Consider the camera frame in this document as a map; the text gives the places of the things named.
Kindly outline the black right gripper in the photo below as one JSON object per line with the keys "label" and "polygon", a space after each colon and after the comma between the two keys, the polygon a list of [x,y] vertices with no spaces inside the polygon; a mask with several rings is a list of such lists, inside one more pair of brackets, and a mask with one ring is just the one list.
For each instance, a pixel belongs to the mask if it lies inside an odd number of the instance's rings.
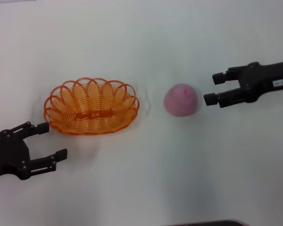
{"label": "black right gripper", "polygon": [[268,92],[283,89],[283,62],[260,65],[258,62],[247,66],[230,67],[225,73],[212,75],[214,84],[239,81],[240,88],[203,96],[207,106],[219,104],[220,108],[244,102],[255,102]]}

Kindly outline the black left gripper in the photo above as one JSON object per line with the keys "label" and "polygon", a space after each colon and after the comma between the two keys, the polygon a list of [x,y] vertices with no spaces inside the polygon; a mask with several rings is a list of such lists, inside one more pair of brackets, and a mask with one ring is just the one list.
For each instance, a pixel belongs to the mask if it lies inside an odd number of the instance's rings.
{"label": "black left gripper", "polygon": [[[44,122],[34,126],[30,121],[9,130],[0,132],[0,176],[12,174],[20,180],[29,176],[30,155],[23,139],[49,132],[49,124]],[[43,174],[56,170],[57,163],[67,159],[67,149],[31,160],[30,174]]]}

